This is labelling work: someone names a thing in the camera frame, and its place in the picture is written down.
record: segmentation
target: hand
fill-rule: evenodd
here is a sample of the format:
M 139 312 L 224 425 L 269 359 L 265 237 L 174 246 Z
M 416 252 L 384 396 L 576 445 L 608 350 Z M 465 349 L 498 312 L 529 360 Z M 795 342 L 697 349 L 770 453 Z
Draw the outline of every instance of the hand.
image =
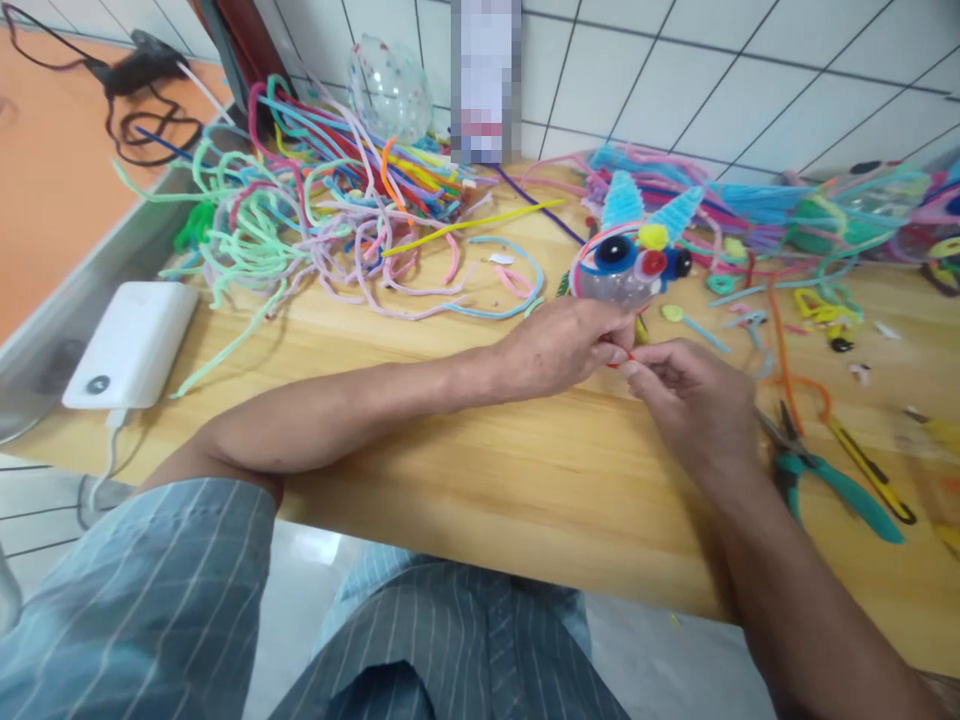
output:
M 711 482 L 759 476 L 749 377 L 689 340 L 645 345 L 632 357 L 619 370 L 694 481 L 710 490 Z
M 489 348 L 501 402 L 556 395 L 633 349 L 635 314 L 570 296 L 552 300 Z

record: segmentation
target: green-handled pliers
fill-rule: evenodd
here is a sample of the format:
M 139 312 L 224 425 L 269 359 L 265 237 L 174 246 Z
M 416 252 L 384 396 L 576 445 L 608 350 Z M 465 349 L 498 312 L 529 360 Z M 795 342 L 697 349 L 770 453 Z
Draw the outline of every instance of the green-handled pliers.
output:
M 903 543 L 903 533 L 870 493 L 823 458 L 807 452 L 803 443 L 800 442 L 800 435 L 797 433 L 786 403 L 780 403 L 780 414 L 783 431 L 773 420 L 757 411 L 760 424 L 777 448 L 777 457 L 774 461 L 776 474 L 773 482 L 797 522 L 800 522 L 797 484 L 805 472 L 811 472 L 832 487 L 883 540 L 897 545 Z

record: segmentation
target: wooden tabletop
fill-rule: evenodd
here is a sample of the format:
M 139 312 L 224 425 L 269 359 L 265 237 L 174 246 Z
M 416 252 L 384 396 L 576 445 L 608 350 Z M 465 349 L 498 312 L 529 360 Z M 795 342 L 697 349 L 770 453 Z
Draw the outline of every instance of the wooden tabletop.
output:
M 537 188 L 538 199 L 564 197 Z M 479 214 L 524 205 L 508 190 Z M 559 214 L 585 232 L 585 212 L 570 201 Z M 489 229 L 523 245 L 543 266 L 547 297 L 556 291 L 576 248 L 542 215 Z M 498 310 L 516 298 L 483 263 L 498 245 L 463 244 L 465 263 L 478 262 L 468 284 L 474 306 Z M 435 286 L 449 267 L 449 249 L 432 244 L 418 287 Z M 515 269 L 533 278 L 518 261 Z M 745 330 L 722 330 L 732 316 L 711 310 L 705 272 L 671 286 L 668 302 L 684 307 L 734 348 L 727 358 L 755 370 Z M 960 313 L 915 270 L 861 267 L 848 286 L 870 320 L 886 322 L 902 340 L 889 340 L 868 323 L 856 349 L 838 355 L 818 332 L 789 336 L 794 371 L 824 383 L 835 415 L 886 470 L 896 492 L 920 522 L 902 527 L 903 546 L 879 540 L 844 508 L 827 486 L 801 483 L 804 524 L 837 574 L 913 665 L 960 676 L 960 561 L 938 541 L 928 512 L 960 522 L 960 503 L 942 481 L 960 467 L 899 410 L 958 419 L 957 356 Z M 398 309 L 423 308 L 435 298 L 398 297 L 377 290 Z M 793 301 L 780 293 L 787 322 Z M 181 349 L 170 380 L 175 389 L 245 327 L 257 300 L 213 312 L 205 305 Z M 762 295 L 750 304 L 766 307 Z M 698 339 L 692 330 L 648 313 L 654 340 Z M 119 478 L 138 483 L 204 421 L 246 398 L 301 378 L 387 361 L 413 362 L 492 343 L 519 319 L 504 322 L 443 314 L 406 322 L 330 299 L 312 285 L 273 322 L 264 324 L 187 397 L 145 411 L 120 437 Z M 848 366 L 872 367 L 861 387 Z M 772 407 L 774 390 L 762 398 Z M 800 390 L 809 448 L 866 482 L 828 429 L 817 403 Z M 99 474 L 106 451 L 104 415 L 60 410 L 5 451 L 70 470 Z M 723 565 L 710 509 L 666 455 L 643 405 L 628 396 L 619 375 L 603 369 L 555 398 L 429 420 L 374 444 L 322 473 L 289 485 L 281 514 L 298 522 L 391 543 L 585 590 L 729 618 Z

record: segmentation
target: fingernail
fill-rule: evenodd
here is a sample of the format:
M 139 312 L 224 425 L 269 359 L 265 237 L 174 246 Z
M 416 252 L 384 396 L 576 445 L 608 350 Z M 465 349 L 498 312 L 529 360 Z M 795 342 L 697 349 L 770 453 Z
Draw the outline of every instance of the fingernail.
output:
M 618 367 L 617 370 L 621 375 L 623 375 L 624 378 L 629 380 L 640 371 L 640 363 L 634 360 L 628 360 Z

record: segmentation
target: white power bank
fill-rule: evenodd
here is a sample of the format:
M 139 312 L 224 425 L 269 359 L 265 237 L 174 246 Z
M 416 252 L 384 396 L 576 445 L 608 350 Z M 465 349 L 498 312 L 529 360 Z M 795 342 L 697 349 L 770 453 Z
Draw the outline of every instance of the white power bank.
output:
M 156 404 L 196 305 L 196 289 L 181 283 L 121 285 L 70 378 L 63 404 L 79 410 Z

